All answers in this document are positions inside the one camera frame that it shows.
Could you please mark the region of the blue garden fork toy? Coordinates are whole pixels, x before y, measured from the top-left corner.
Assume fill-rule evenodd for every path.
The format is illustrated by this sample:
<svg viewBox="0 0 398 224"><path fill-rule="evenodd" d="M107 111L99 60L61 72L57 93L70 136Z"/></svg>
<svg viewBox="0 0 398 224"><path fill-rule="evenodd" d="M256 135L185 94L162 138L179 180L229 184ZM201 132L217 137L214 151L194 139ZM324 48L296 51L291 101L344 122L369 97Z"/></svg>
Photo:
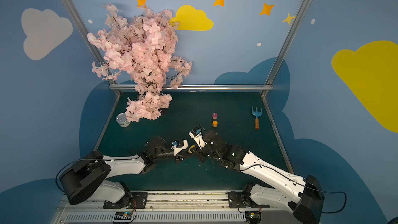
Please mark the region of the blue garden fork toy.
<svg viewBox="0 0 398 224"><path fill-rule="evenodd" d="M260 108L256 107L256 109L254 109L254 107L252 106L251 107L251 112L252 112L252 114L255 117L255 129L259 130L259 127L260 127L259 118L262 116L262 108L261 107Z"/></svg>

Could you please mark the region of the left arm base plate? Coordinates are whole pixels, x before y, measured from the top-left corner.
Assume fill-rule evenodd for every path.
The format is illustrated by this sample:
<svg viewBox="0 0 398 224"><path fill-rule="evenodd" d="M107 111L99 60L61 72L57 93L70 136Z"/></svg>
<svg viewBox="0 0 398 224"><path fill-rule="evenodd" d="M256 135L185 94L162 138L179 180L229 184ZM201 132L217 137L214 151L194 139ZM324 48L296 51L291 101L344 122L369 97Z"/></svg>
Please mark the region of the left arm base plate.
<svg viewBox="0 0 398 224"><path fill-rule="evenodd" d="M144 209L148 194L146 192L128 192L119 201L105 201L103 209Z"/></svg>

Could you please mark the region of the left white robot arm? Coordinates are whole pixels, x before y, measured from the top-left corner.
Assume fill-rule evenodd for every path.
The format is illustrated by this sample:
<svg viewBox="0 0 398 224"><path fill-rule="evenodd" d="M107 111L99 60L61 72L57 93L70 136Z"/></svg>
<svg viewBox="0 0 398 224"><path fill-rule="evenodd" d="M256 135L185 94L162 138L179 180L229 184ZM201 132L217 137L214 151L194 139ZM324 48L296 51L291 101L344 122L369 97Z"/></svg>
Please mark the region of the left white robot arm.
<svg viewBox="0 0 398 224"><path fill-rule="evenodd" d="M105 156L95 150L63 167L56 176L56 185L71 205L99 200L124 208L132 201L131 191L125 183L110 178L146 174L159 160L174 159L179 163L189 155L188 141L169 144L160 137L148 141L142 152L127 157Z"/></svg>

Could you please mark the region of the pink cherry blossom tree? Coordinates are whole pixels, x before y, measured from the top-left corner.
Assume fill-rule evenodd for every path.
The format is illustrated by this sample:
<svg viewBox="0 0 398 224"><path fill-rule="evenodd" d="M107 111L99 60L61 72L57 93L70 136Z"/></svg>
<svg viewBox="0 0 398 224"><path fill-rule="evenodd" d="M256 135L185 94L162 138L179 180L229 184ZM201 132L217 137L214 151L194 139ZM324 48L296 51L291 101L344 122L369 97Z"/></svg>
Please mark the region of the pink cherry blossom tree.
<svg viewBox="0 0 398 224"><path fill-rule="evenodd" d="M89 43L104 52L104 62L93 64L92 71L103 80L113 81L121 72L129 74L138 97L127 101L127 121L156 120L172 100L170 94L162 92L163 86L169 83L171 88L178 88L192 70L192 62L174 54L178 36L177 28L170 24L172 12L146 9L128 21L115 5L104 8L108 11L108 29L87 35Z"/></svg>

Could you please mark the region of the aluminium frame right post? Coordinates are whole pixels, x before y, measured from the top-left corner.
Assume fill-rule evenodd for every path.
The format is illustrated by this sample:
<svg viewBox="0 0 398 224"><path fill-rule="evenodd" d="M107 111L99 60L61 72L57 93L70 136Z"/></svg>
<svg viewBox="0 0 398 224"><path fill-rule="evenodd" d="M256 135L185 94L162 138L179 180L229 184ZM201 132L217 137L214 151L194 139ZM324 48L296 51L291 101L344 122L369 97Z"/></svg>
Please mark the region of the aluminium frame right post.
<svg viewBox="0 0 398 224"><path fill-rule="evenodd" d="M301 26L302 21L305 18L305 15L306 15L306 13L307 13L312 1L313 0L302 0L300 5L299 5L299 7L298 7L298 10L296 12L296 16L293 19L293 23L289 27L287 36L286 36L286 38L284 40L284 43L283 43L283 45L281 47L281 50L280 50L280 52L279 52L279 54L278 54L278 56L277 56L277 58L276 58L276 60L275 60L275 62L273 64L273 66L272 66L272 68L271 68L271 70L269 72L269 75L267 77L267 80L265 82L265 85L267 86L267 89L261 91L261 97L264 100L266 98L267 93L272 90L273 82L274 82L274 80L275 80L275 78L277 76L277 73L279 72L279 69L280 69L280 67L281 67L281 65L282 65L282 63L283 63L283 61L284 61L289 49L290 49L291 44L294 41L294 38L295 38L295 36L296 36L300 26Z"/></svg>

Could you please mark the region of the aluminium frame back bar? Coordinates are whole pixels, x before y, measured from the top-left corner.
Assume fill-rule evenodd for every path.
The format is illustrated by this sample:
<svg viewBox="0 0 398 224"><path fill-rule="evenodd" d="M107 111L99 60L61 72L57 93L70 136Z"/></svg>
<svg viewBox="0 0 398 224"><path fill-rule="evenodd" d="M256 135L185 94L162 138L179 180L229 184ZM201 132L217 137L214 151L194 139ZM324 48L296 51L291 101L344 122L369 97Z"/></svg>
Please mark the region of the aluminium frame back bar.
<svg viewBox="0 0 398 224"><path fill-rule="evenodd" d="M181 85L178 88L163 86L163 90L181 91L271 91L272 89L272 85Z"/></svg>

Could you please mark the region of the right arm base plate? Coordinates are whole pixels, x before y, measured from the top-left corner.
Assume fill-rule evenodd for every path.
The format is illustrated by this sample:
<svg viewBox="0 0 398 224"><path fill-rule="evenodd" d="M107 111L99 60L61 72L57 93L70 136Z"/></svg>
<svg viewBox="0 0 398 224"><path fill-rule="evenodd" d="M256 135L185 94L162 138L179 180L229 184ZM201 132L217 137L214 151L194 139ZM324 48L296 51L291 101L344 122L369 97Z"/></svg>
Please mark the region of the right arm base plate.
<svg viewBox="0 0 398 224"><path fill-rule="evenodd" d="M251 198L250 194L240 191L228 192L229 208L270 208L269 205L259 205L255 203Z"/></svg>

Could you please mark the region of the aluminium frame left post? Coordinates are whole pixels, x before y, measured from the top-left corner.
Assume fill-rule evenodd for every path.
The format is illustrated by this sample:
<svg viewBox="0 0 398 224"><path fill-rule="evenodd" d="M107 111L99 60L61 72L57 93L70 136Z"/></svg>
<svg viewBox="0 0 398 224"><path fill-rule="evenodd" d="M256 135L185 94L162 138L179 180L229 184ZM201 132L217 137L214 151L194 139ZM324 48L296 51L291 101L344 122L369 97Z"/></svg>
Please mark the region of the aluminium frame left post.
<svg viewBox="0 0 398 224"><path fill-rule="evenodd" d="M87 35L88 35L89 31L88 31L85 23L83 22L83 20L80 16L80 13L78 12L77 8L75 7L73 1L72 0L61 0L61 2L64 5L68 14L70 15L71 19L73 20L80 35L84 39L86 46L89 48L91 54L93 55L93 58L94 58L94 61L96 62L96 64L100 65L101 63L104 63L105 60L104 60L103 56L101 55L100 51L88 41Z"/></svg>

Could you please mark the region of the small circuit board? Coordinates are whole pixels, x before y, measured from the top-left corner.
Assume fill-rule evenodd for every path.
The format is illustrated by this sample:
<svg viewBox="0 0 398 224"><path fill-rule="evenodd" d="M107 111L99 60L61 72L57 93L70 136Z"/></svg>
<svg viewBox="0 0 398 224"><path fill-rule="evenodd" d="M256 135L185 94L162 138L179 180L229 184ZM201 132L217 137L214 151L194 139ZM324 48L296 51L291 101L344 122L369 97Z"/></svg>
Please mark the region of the small circuit board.
<svg viewBox="0 0 398 224"><path fill-rule="evenodd" d="M113 224L128 224L132 219L132 212L116 212L114 213Z"/></svg>

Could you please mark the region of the aluminium front rail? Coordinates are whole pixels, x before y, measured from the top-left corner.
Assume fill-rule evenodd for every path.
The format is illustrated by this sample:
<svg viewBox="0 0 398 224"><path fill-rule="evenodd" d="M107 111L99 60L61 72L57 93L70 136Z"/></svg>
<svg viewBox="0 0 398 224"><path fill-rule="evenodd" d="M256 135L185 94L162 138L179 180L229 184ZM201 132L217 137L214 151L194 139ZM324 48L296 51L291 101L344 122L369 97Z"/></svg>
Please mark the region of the aluminium front rail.
<svg viewBox="0 0 398 224"><path fill-rule="evenodd" d="M297 224L295 217L274 206L229 208L227 190L141 191L148 194L144 209L103 209L105 201L71 205L66 198L55 211L53 224L113 224L114 213L132 212L129 224Z"/></svg>

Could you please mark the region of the aluminium frame post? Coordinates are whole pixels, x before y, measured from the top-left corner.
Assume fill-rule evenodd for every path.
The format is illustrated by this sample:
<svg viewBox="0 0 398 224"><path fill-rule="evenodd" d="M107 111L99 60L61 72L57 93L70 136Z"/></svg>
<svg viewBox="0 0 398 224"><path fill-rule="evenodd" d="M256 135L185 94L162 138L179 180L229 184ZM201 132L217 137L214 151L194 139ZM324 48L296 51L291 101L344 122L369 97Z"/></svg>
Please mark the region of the aluminium frame post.
<svg viewBox="0 0 398 224"><path fill-rule="evenodd" d="M286 36L286 38L284 40L284 43L283 43L283 45L281 47L281 50L280 50L280 52L279 52L279 54L278 54L278 56L277 56L277 58L276 58L276 60L275 60L275 62L273 64L273 66L272 66L272 68L271 68L271 70L269 72L269 75L267 77L267 80L265 82L265 85L267 86L267 89L261 91L261 97L264 100L266 98L267 93L272 90L273 82L274 82L274 80L275 80L275 78L277 76L277 73L279 72L279 69L280 69L280 67L281 67L281 65L282 65L282 63L283 63L283 61L284 61L289 49L290 49L291 44L294 41L294 38L295 38L295 36L296 36L300 26L301 26L302 21L305 18L305 15L306 15L306 13L307 13L312 1L313 0L302 0L300 5L299 5L299 7L298 7L298 10L296 12L296 16L293 19L293 23L289 27L287 36Z"/></svg>
<svg viewBox="0 0 398 224"><path fill-rule="evenodd" d="M100 51L88 41L87 35L88 35L89 31L88 31L85 23L83 22L83 20L80 16L80 13L78 12L77 8L75 7L73 1L72 0L61 0L61 2L64 5L68 14L70 15L71 19L73 20L80 35L84 39L86 46L89 48L91 54L93 55L93 58L94 58L94 61L96 62L96 64L100 65L101 63L104 63L105 60L104 60L103 56L101 55Z"/></svg>

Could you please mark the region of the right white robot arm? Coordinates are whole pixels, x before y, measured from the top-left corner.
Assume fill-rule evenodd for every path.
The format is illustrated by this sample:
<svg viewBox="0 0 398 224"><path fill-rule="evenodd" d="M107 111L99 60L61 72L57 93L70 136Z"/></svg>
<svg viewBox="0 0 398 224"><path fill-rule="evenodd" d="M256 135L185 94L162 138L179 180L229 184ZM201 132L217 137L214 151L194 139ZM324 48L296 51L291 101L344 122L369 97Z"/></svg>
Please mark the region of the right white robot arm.
<svg viewBox="0 0 398 224"><path fill-rule="evenodd" d="M249 199L256 205L270 205L291 213L303 224L318 224L325 214L323 205L327 191L312 176L298 176L260 159L253 152L237 145L227 144L214 131L199 128L190 131L204 158L212 158L222 167L250 175L270 185L271 190L254 185L249 189Z"/></svg>

